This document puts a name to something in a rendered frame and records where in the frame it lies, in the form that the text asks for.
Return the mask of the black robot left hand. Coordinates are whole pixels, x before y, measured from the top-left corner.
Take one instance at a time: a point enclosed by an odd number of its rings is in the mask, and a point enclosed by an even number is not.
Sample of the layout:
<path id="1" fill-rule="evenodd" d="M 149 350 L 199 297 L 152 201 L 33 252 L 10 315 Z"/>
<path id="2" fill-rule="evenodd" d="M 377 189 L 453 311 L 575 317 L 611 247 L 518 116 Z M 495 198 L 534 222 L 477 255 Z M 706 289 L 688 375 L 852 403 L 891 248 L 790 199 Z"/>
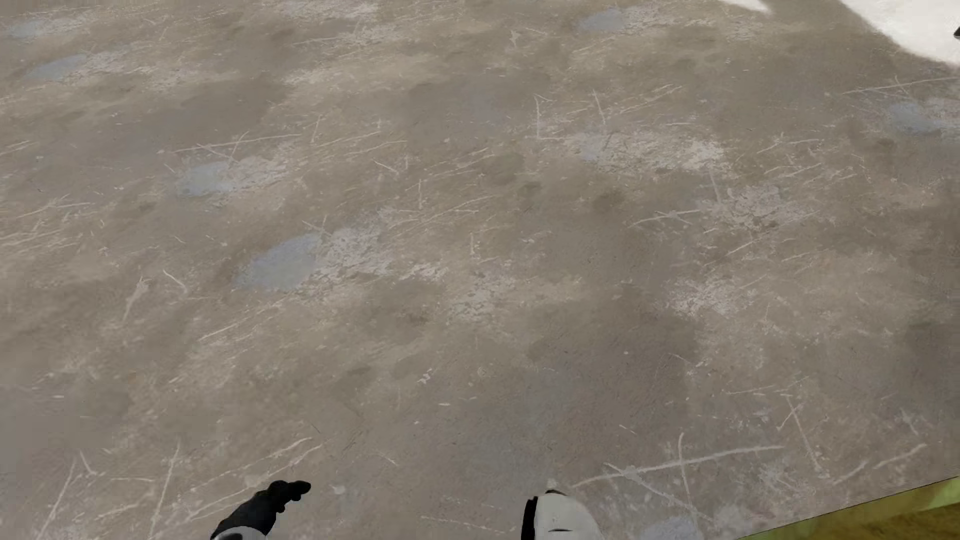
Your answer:
<path id="1" fill-rule="evenodd" d="M 278 515 L 285 511 L 285 507 L 292 502 L 300 501 L 310 490 L 311 483 L 305 480 L 272 481 L 265 489 L 255 492 L 220 521 L 210 534 L 209 540 L 225 530 L 241 526 L 257 529 L 268 536 L 276 524 Z"/>

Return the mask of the white floor mat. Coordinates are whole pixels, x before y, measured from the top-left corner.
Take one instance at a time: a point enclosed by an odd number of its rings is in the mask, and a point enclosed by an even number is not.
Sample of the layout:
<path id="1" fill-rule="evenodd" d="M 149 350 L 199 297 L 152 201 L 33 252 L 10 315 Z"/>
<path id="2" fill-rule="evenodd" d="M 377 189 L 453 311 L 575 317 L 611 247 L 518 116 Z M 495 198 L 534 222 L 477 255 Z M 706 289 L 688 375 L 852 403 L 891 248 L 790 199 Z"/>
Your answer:
<path id="1" fill-rule="evenodd" d="M 960 68 L 960 0 L 839 0 L 913 55 Z"/>

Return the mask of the yellow green floor mat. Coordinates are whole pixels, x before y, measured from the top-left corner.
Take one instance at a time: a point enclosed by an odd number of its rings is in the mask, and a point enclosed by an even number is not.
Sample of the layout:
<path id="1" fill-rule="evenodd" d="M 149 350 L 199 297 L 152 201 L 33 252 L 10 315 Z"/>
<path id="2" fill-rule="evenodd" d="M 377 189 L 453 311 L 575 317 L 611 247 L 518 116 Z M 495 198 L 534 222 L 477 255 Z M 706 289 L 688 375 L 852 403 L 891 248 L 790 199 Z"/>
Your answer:
<path id="1" fill-rule="evenodd" d="M 960 475 L 738 540 L 960 540 Z"/>

